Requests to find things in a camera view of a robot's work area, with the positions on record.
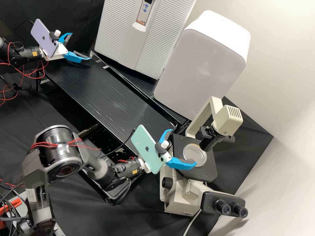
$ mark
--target white cable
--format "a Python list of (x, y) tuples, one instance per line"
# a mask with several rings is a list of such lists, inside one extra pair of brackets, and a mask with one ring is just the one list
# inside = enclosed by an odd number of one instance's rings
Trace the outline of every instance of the white cable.
[(192, 219), (191, 222), (189, 223), (189, 225), (188, 225), (188, 227), (187, 227), (185, 233), (183, 234), (183, 236), (186, 236), (186, 234), (187, 234), (189, 228), (191, 227), (191, 225), (193, 224), (193, 222), (195, 221), (195, 219), (197, 218), (197, 216), (200, 214), (201, 211), (202, 211), (202, 210), (200, 209), (200, 210), (196, 213), (196, 215), (193, 217), (193, 219)]

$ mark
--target petri dish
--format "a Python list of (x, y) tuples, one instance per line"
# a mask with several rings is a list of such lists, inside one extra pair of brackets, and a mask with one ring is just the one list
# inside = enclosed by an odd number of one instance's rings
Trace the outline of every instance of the petri dish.
[(187, 144), (184, 147), (183, 155), (185, 160), (195, 161), (197, 163), (196, 167), (203, 166), (207, 161), (207, 153), (197, 144)]

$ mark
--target white knob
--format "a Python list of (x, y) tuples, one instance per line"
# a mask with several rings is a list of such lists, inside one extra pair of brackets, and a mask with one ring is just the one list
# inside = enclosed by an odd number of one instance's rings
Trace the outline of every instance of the white knob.
[(56, 30), (55, 33), (54, 33), (54, 35), (57, 36), (57, 37), (59, 37), (59, 36), (61, 35), (60, 30)]
[(161, 143), (161, 147), (162, 147), (163, 149), (167, 149), (168, 146), (169, 146), (169, 143), (168, 143), (168, 141), (166, 141), (166, 140), (164, 140), (163, 143)]

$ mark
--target mint green smartphone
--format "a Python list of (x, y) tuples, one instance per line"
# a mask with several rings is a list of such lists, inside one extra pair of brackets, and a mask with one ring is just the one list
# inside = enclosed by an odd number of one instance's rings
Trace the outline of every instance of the mint green smartphone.
[(153, 174), (157, 174), (166, 163), (166, 156), (158, 156), (155, 149), (155, 141), (143, 125), (139, 125), (131, 137), (131, 142), (138, 150), (142, 159), (146, 162)]

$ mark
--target white wall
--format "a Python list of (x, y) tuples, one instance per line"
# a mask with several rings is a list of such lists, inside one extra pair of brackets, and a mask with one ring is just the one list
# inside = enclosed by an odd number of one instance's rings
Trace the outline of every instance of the white wall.
[(246, 68), (226, 96), (274, 135), (315, 91), (315, 2), (197, 0), (187, 24), (204, 10), (251, 33)]
[(315, 1), (197, 0), (252, 35), (227, 97), (275, 136), (237, 195), (249, 216), (220, 217), (215, 236), (314, 235)]

